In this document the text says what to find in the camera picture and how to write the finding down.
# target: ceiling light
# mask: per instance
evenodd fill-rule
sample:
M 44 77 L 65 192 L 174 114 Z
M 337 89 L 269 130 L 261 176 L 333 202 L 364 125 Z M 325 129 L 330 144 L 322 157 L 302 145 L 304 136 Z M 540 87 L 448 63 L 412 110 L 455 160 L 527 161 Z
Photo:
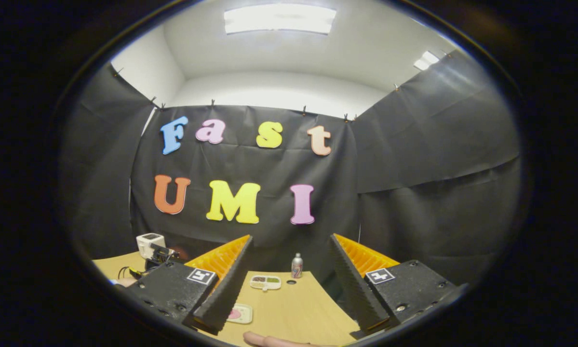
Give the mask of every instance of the ceiling light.
M 298 30 L 328 34 L 336 10 L 300 4 L 269 4 L 225 11 L 225 32 Z
M 430 64 L 434 64 L 437 61 L 439 61 L 439 58 L 437 58 L 436 55 L 434 55 L 433 53 L 430 53 L 429 51 L 426 51 L 425 53 L 423 53 L 423 55 L 421 56 L 422 59 L 425 59 L 427 62 L 429 62 Z
M 416 61 L 413 66 L 415 66 L 416 68 L 419 68 L 419 70 L 426 70 L 430 65 L 436 63 L 439 61 L 439 58 L 437 58 L 436 55 L 434 55 L 433 53 L 430 53 L 429 51 L 426 51 L 425 53 L 423 53 L 421 55 L 421 58 L 419 58 L 418 61 Z

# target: finger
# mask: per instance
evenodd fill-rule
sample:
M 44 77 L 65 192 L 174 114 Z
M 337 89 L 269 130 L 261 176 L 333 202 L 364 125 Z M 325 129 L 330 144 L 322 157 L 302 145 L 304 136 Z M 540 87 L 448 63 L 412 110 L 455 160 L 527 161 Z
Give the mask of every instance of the finger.
M 253 332 L 245 332 L 242 336 L 244 337 L 244 342 L 251 346 L 265 346 L 264 338 L 259 334 L 255 334 Z
M 310 343 L 299 343 L 287 340 L 282 340 L 280 338 L 275 338 L 273 336 L 267 336 L 263 339 L 264 347 L 315 347 Z

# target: silver can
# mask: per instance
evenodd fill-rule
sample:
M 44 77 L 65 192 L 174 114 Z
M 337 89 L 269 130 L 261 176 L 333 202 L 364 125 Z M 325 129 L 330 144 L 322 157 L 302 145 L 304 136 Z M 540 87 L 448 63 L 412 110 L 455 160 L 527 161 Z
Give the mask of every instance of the silver can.
M 302 277 L 302 268 L 304 267 L 304 259 L 299 253 L 295 254 L 295 258 L 291 262 L 291 277 L 298 279 Z

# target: white device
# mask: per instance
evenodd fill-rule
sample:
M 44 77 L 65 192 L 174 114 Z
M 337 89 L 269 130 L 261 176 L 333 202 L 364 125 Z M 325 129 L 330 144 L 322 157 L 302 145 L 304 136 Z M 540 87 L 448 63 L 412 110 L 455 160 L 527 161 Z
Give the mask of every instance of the white device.
M 156 233 L 147 233 L 137 236 L 136 244 L 139 246 L 139 254 L 141 254 L 141 257 L 145 259 L 150 259 L 152 258 L 152 255 L 154 255 L 152 244 L 167 248 L 167 246 L 165 246 L 165 237 Z

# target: yellow letter m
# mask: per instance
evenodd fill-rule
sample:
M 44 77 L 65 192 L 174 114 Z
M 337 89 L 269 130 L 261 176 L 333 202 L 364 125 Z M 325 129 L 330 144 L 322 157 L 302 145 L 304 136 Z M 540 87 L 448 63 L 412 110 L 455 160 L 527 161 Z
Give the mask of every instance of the yellow letter m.
M 240 214 L 235 219 L 240 223 L 256 224 L 256 194 L 261 190 L 258 184 L 244 184 L 233 196 L 229 184 L 225 181 L 211 181 L 212 187 L 212 206 L 210 211 L 205 215 L 207 219 L 222 220 L 223 215 L 220 213 L 220 207 L 225 211 L 227 220 L 233 220 L 235 213 L 240 210 Z

